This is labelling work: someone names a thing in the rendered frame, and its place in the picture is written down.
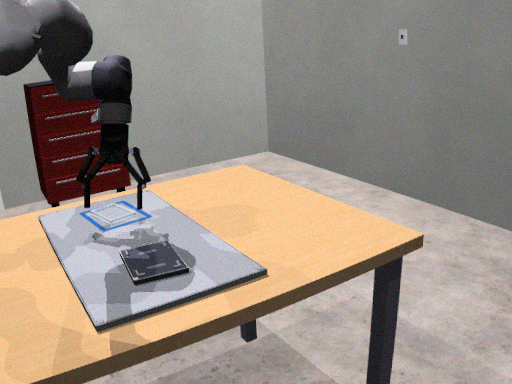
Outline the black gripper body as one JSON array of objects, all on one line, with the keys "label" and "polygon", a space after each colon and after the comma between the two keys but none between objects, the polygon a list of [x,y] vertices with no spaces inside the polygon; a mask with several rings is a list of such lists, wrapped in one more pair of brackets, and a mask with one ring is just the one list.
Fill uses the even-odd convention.
[{"label": "black gripper body", "polygon": [[107,164],[121,164],[121,161],[114,154],[116,150],[120,152],[124,159],[129,154],[128,130],[129,125],[126,124],[101,124],[100,147],[98,152],[102,157],[105,151],[110,151],[109,156],[104,160]]}]

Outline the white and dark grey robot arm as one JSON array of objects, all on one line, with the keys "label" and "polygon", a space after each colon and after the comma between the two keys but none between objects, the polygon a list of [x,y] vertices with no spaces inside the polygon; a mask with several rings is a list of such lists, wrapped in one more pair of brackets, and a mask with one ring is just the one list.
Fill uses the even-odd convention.
[{"label": "white and dark grey robot arm", "polygon": [[37,54],[64,101],[100,99],[92,123],[131,123],[130,60],[109,55],[81,62],[92,44],[89,22],[70,0],[28,0],[24,6],[20,0],[0,0],[0,75],[21,71]]}]

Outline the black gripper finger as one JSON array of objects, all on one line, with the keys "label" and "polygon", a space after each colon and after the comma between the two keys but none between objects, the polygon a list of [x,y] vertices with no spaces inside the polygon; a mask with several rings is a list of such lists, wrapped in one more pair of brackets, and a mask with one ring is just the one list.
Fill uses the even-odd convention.
[{"label": "black gripper finger", "polygon": [[[98,160],[96,165],[91,169],[91,171],[86,173],[95,157],[97,155],[99,148],[89,147],[88,155],[86,160],[77,176],[77,181],[81,182],[81,187],[84,188],[84,208],[90,208],[90,181],[93,177],[98,173],[98,171],[106,164],[104,161],[110,154],[110,151],[105,151],[102,157]],[[85,177],[86,176],[86,177]]]},{"label": "black gripper finger", "polygon": [[150,182],[151,178],[150,178],[150,176],[146,170],[146,167],[141,159],[140,149],[138,147],[128,148],[128,149],[129,149],[129,152],[131,153],[131,155],[134,156],[135,161],[136,161],[144,179],[141,178],[141,176],[137,173],[137,171],[134,169],[134,167],[130,164],[128,159],[127,158],[124,159],[124,157],[120,154],[119,151],[116,150],[114,152],[114,154],[121,161],[121,163],[127,168],[127,170],[134,177],[134,179],[138,182],[138,185],[137,185],[137,210],[140,210],[140,209],[142,209],[142,189],[146,188],[146,183]]}]

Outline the blue tape outline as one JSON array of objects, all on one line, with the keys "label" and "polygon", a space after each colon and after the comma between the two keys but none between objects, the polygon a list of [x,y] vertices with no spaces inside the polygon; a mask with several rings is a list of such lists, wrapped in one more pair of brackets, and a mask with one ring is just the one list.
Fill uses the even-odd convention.
[{"label": "blue tape outline", "polygon": [[[138,211],[139,213],[141,213],[141,214],[143,214],[143,215],[145,215],[145,216],[147,216],[147,217],[144,217],[144,218],[141,218],[141,219],[138,219],[138,220],[134,220],[134,221],[131,221],[131,222],[128,222],[128,223],[125,223],[125,224],[121,224],[121,225],[118,225],[118,226],[115,226],[115,227],[109,228],[109,230],[112,230],[112,229],[115,229],[115,228],[118,228],[118,227],[121,227],[121,226],[124,226],[124,225],[128,225],[128,224],[131,224],[131,223],[134,223],[134,222],[137,222],[137,221],[141,221],[141,220],[144,220],[144,219],[147,219],[147,218],[150,218],[150,217],[153,217],[153,216],[151,216],[151,215],[149,215],[149,214],[145,213],[145,212],[144,212],[144,211],[142,211],[142,210],[137,210],[137,208],[136,208],[136,207],[134,207],[133,205],[131,205],[131,204],[129,204],[129,203],[127,203],[127,202],[125,202],[125,201],[117,202],[117,203],[115,203],[115,204],[119,204],[119,203],[123,203],[123,204],[125,204],[125,205],[129,206],[130,208],[132,208],[132,209],[134,209],[134,210]],[[87,216],[86,214],[84,214],[84,213],[88,213],[88,211],[86,211],[86,212],[82,212],[82,213],[79,213],[79,214],[80,214],[80,215],[82,215],[84,218],[86,218],[88,221],[90,221],[92,224],[94,224],[96,227],[98,227],[98,228],[99,228],[100,230],[102,230],[103,232],[108,231],[108,229],[105,229],[104,227],[102,227],[101,225],[99,225],[97,222],[95,222],[93,219],[91,219],[90,217],[88,217],[88,216]]]}]

